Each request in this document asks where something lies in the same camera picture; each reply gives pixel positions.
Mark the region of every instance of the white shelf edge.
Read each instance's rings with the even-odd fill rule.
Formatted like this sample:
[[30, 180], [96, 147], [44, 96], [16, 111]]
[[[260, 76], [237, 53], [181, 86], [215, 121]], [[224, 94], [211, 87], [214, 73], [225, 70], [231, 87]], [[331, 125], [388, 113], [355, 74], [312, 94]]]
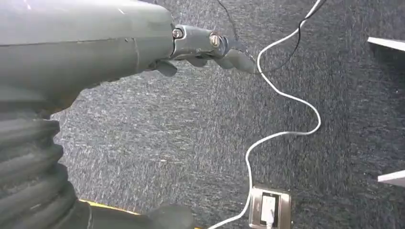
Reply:
[[405, 187], [405, 170], [378, 176], [378, 182]]
[[389, 47], [396, 50], [401, 50], [405, 52], [405, 41], [397, 41], [397, 40], [390, 40], [390, 39], [382, 39], [382, 38], [375, 38], [369, 37], [367, 40], [369, 43], [378, 44], [381, 46]]

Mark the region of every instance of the wall socket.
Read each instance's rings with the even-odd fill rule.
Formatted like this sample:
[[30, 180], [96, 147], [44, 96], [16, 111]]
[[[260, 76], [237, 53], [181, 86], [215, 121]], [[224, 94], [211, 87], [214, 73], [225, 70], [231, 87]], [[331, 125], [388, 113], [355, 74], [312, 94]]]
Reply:
[[273, 229], [291, 228], [291, 196], [288, 192], [254, 186], [250, 199], [249, 226], [254, 229], [267, 229], [264, 212], [274, 212]]

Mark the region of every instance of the white cable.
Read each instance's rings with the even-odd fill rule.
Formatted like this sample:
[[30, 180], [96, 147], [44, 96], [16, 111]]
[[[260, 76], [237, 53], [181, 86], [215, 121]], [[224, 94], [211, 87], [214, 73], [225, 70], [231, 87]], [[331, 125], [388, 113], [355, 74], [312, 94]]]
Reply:
[[[308, 17], [308, 16], [310, 16], [310, 15], [313, 13], [313, 11], [317, 8], [317, 6], [319, 5], [320, 2], [321, 2], [321, 0], [317, 0], [317, 1], [316, 1], [316, 3], [314, 4], [314, 6], [312, 7], [312, 9], [311, 9], [311, 10], [309, 11], [309, 13], [305, 16], [305, 18]], [[306, 22], [306, 20], [304, 20], [304, 21], [300, 24], [300, 28], [302, 28], [302, 26], [305, 24], [305, 22]], [[220, 227], [220, 226], [222, 226], [222, 225], [224, 225], [224, 224], [227, 224], [227, 223], [230, 223], [230, 222], [235, 221], [235, 220], [237, 220], [237, 219], [240, 219], [240, 218], [246, 213], [246, 211], [247, 211], [247, 209], [248, 209], [248, 207], [249, 207], [250, 198], [251, 198], [251, 196], [252, 196], [252, 187], [253, 187], [252, 169], [251, 169], [250, 163], [249, 163], [249, 155], [250, 155], [250, 152], [251, 152], [256, 146], [258, 146], [259, 144], [261, 144], [261, 143], [263, 143], [263, 142], [265, 142], [265, 141], [267, 141], [267, 140], [270, 140], [270, 139], [272, 139], [272, 138], [274, 138], [274, 137], [278, 137], [278, 136], [281, 136], [281, 135], [310, 135], [310, 134], [315, 133], [315, 132], [319, 129], [320, 125], [321, 125], [321, 119], [320, 119], [319, 112], [318, 112], [318, 110], [317, 110], [312, 104], [308, 103], [307, 101], [305, 101], [305, 100], [303, 100], [303, 99], [300, 99], [300, 98], [297, 98], [297, 97], [294, 97], [294, 96], [292, 96], [292, 95], [289, 95], [289, 94], [286, 94], [286, 93], [284, 93], [284, 92], [279, 91], [279, 90], [269, 81], [269, 79], [263, 74], [262, 68], [261, 68], [261, 66], [260, 66], [260, 58], [261, 58], [261, 56], [263, 55], [264, 52], [266, 52], [266, 51], [267, 51], [268, 49], [270, 49], [271, 47], [273, 47], [273, 46], [275, 46], [275, 45], [278, 45], [278, 44], [280, 44], [280, 43], [282, 43], [282, 42], [288, 40], [289, 38], [293, 37], [293, 36], [294, 36], [295, 34], [297, 34], [297, 33], [298, 33], [298, 29], [296, 29], [294, 32], [292, 32], [290, 35], [286, 36], [285, 38], [283, 38], [283, 39], [281, 39], [281, 40], [279, 40], [279, 41], [276, 41], [276, 42], [274, 42], [274, 43], [268, 45], [268, 46], [265, 47], [262, 51], [260, 51], [259, 55], [257, 56], [257, 67], [258, 67], [259, 72], [260, 72], [260, 74], [262, 75], [263, 79], [264, 79], [278, 94], [280, 94], [280, 95], [282, 95], [282, 96], [284, 96], [284, 97], [287, 97], [287, 98], [290, 98], [290, 99], [299, 101], [299, 102], [301, 102], [301, 103], [303, 103], [303, 104], [309, 106], [309, 107], [315, 112], [315, 114], [316, 114], [316, 116], [317, 116], [317, 118], [318, 118], [318, 125], [317, 125], [313, 130], [311, 130], [311, 131], [309, 131], [309, 132], [285, 131], [285, 132], [279, 132], [279, 133], [276, 133], [276, 134], [272, 134], [272, 135], [270, 135], [270, 136], [267, 136], [267, 137], [265, 137], [265, 138], [262, 138], [262, 139], [258, 140], [258, 141], [255, 142], [253, 145], [251, 145], [251, 146], [249, 147], [249, 149], [247, 150], [246, 156], [245, 156], [245, 161], [246, 161], [246, 165], [247, 165], [247, 171], [248, 171], [248, 175], [249, 175], [249, 194], [248, 194], [248, 196], [247, 196], [247, 200], [246, 200], [246, 203], [245, 203], [245, 206], [244, 206], [243, 210], [242, 210], [241, 213], [239, 213], [238, 215], [236, 215], [236, 216], [234, 216], [234, 217], [230, 217], [230, 218], [228, 218], [228, 219], [226, 219], [226, 220], [224, 220], [224, 221], [221, 221], [221, 222], [219, 222], [219, 223], [217, 223], [217, 224], [214, 224], [214, 225], [210, 226], [208, 229], [216, 229], [216, 228], [218, 228], [218, 227]]]

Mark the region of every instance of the screw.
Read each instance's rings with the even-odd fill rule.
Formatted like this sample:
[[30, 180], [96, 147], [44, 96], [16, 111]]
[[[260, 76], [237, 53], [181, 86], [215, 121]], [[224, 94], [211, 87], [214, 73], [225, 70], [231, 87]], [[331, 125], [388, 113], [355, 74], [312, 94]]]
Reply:
[[215, 33], [211, 33], [210, 35], [210, 43], [214, 48], [217, 48], [219, 46], [219, 36], [216, 35]]
[[180, 29], [173, 30], [173, 37], [175, 39], [182, 38], [183, 37], [183, 31], [181, 31]]

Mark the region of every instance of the gray carpet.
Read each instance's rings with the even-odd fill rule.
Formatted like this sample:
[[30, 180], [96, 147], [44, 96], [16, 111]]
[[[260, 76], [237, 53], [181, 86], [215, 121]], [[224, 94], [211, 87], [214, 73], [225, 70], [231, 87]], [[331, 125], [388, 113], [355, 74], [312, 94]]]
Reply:
[[[313, 2], [223, 0], [255, 54], [293, 31]], [[176, 22], [232, 36], [216, 0], [157, 3]], [[295, 229], [405, 228], [405, 189], [376, 182], [405, 169], [405, 71], [366, 42], [405, 39], [404, 15], [403, 0], [329, 0], [304, 27], [292, 61], [270, 75], [323, 118], [316, 134], [271, 140], [251, 156], [255, 184], [291, 191]], [[266, 67], [295, 41], [270, 50]], [[176, 65], [173, 78], [143, 73], [83, 91], [54, 116], [57, 142], [81, 198], [142, 213], [183, 204], [209, 226], [243, 207], [248, 147], [278, 131], [309, 130], [316, 119], [259, 76]], [[226, 228], [248, 228], [247, 219]]]

